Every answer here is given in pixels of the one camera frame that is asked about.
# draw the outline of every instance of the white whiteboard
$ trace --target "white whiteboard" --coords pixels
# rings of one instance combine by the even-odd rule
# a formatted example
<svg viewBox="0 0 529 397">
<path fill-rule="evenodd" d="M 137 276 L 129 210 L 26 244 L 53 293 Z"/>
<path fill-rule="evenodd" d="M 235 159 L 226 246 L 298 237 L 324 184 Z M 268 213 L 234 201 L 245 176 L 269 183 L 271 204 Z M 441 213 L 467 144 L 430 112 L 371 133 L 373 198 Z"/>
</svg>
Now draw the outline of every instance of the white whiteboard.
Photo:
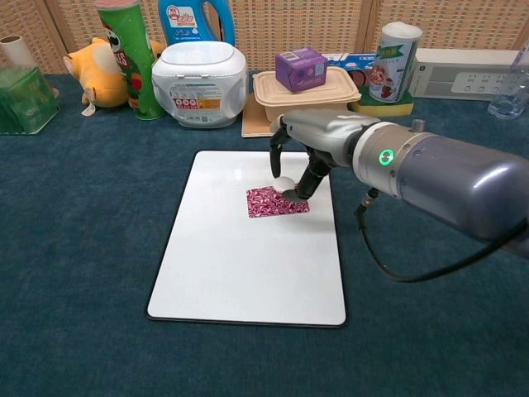
<svg viewBox="0 0 529 397">
<path fill-rule="evenodd" d="M 306 153 L 285 152 L 299 180 Z M 346 320 L 329 179 L 309 213 L 249 218 L 269 154 L 198 152 L 150 296 L 152 319 L 339 326 Z"/>
</svg>

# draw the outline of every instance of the green indicator light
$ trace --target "green indicator light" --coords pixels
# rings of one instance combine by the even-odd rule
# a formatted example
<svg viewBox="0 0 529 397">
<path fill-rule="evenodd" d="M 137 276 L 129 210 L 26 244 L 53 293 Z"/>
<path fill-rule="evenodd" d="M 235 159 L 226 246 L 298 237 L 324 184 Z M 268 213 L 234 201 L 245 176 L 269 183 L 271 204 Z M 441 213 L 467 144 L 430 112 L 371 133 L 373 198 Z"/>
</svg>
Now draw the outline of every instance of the green indicator light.
<svg viewBox="0 0 529 397">
<path fill-rule="evenodd" d="M 389 165 L 393 161 L 393 151 L 391 149 L 384 149 L 380 152 L 379 163 L 381 165 Z"/>
</svg>

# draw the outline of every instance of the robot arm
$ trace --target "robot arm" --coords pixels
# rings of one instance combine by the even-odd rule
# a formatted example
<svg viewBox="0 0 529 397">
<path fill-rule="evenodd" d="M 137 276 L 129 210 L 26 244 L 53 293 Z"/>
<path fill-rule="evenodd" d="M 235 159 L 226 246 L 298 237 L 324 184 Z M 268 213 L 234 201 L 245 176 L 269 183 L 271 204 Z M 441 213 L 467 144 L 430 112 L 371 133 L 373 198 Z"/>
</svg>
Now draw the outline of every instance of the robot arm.
<svg viewBox="0 0 529 397">
<path fill-rule="evenodd" d="M 293 138 L 307 147 L 308 166 L 296 189 L 284 192 L 288 200 L 310 199 L 331 168 L 345 166 L 368 186 L 480 240 L 495 241 L 527 219 L 529 161 L 520 156 L 347 111 L 292 111 L 270 128 L 274 177 L 284 143 Z M 529 231 L 507 248 L 529 257 Z"/>
</svg>

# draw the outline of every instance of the detergent bottle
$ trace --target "detergent bottle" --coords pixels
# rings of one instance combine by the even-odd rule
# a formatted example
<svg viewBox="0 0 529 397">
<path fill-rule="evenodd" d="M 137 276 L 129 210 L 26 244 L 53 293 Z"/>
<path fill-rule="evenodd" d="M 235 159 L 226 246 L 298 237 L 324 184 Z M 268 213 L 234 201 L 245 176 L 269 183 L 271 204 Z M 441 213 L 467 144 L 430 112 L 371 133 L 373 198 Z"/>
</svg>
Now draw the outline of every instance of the detergent bottle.
<svg viewBox="0 0 529 397">
<path fill-rule="evenodd" d="M 158 13 L 167 45 L 185 41 L 216 41 L 207 23 L 204 3 L 207 0 L 159 0 Z M 222 24 L 224 41 L 235 45 L 235 27 L 227 0 L 208 0 Z"/>
</svg>

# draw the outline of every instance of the pringles can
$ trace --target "pringles can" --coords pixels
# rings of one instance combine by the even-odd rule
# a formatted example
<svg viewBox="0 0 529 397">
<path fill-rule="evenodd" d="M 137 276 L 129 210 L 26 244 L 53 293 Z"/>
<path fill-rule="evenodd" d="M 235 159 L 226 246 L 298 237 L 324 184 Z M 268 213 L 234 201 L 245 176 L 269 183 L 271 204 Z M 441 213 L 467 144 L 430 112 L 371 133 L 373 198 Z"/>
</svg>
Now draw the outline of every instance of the pringles can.
<svg viewBox="0 0 529 397">
<path fill-rule="evenodd" d="M 102 25 L 116 62 L 125 76 L 129 104 L 136 117 L 153 120 L 164 116 L 152 88 L 155 57 L 141 15 L 140 0 L 96 0 Z"/>
<path fill-rule="evenodd" d="M 421 37 L 421 29 L 404 22 L 390 22 L 382 28 L 369 84 L 372 98 L 386 103 L 403 98 Z"/>
</svg>

